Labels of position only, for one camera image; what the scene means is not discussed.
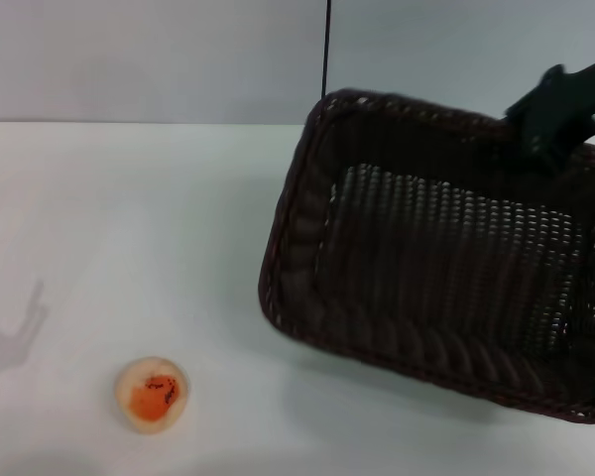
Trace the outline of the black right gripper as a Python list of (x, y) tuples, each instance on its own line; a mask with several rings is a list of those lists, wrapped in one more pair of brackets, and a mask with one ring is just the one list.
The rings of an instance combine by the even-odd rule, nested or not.
[[(548, 119), (562, 92), (562, 120)], [(518, 165), (529, 172), (558, 175), (573, 151), (595, 136), (595, 63), (566, 74), (549, 68), (539, 83), (506, 110), (519, 132)]]

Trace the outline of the dark brown woven basket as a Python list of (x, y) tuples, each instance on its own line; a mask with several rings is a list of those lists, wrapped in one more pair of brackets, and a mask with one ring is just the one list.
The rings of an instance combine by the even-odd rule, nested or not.
[(595, 424), (595, 146), (511, 170), (506, 122), (339, 90), (309, 113), (258, 293), (285, 336)]

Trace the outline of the round bun with orange centre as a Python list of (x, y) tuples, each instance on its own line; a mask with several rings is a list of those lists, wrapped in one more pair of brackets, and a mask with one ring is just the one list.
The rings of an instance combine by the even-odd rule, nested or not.
[(134, 360), (121, 370), (114, 394), (119, 410), (135, 431), (156, 434), (181, 417), (189, 397), (189, 383), (175, 362), (150, 356)]

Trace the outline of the black vertical strip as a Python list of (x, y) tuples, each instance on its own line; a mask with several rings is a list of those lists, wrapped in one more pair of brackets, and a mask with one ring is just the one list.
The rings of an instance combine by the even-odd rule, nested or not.
[(332, 7), (333, 7), (333, 0), (325, 0), (320, 99), (323, 98), (328, 92)]

